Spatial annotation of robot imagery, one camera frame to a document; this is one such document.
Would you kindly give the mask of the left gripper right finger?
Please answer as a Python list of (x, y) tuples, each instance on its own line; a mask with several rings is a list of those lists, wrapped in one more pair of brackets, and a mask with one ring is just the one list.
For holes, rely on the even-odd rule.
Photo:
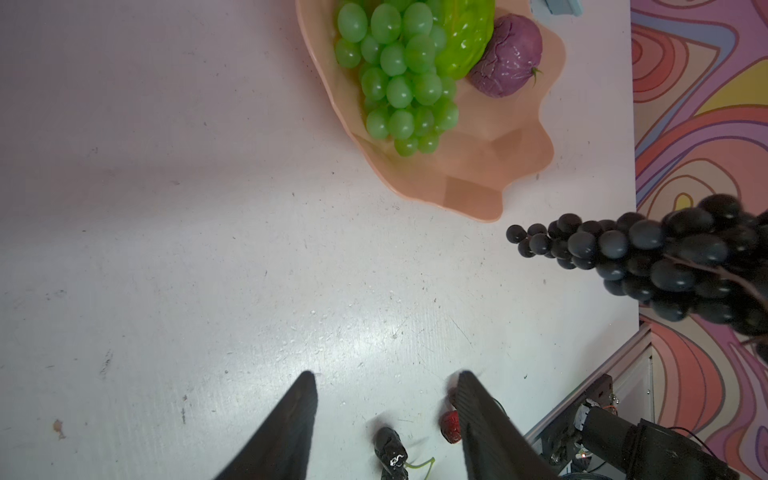
[(468, 478), (545, 480), (557, 477), (468, 370), (458, 375), (456, 406)]

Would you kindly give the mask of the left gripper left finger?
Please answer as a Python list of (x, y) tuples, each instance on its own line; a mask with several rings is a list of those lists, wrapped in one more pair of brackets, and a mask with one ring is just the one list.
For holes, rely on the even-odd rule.
[(304, 480), (317, 408), (315, 375), (304, 371), (217, 477)]

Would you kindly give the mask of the dark purple grape bunch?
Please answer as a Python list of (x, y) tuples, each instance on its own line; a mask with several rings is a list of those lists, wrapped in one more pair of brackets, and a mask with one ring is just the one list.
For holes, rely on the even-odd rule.
[(565, 213), (548, 225), (512, 224), (506, 239), (523, 258), (595, 271), (610, 294), (663, 320), (694, 314), (725, 325), (767, 358), (767, 215), (747, 212), (733, 195), (712, 194), (660, 220)]

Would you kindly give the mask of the green grape bunch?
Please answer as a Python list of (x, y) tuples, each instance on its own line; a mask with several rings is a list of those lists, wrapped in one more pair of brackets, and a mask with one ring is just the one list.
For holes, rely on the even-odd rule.
[(438, 1), (341, 1), (334, 54), (354, 71), (368, 137), (390, 141), (401, 157), (437, 151), (456, 126), (455, 82), (441, 76), (447, 42)]

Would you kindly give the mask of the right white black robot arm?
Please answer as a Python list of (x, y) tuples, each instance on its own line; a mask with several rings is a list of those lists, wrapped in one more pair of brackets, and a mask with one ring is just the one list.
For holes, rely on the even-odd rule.
[(581, 427), (582, 445), (627, 479), (738, 479), (739, 473), (706, 447), (647, 420), (632, 424), (592, 408)]

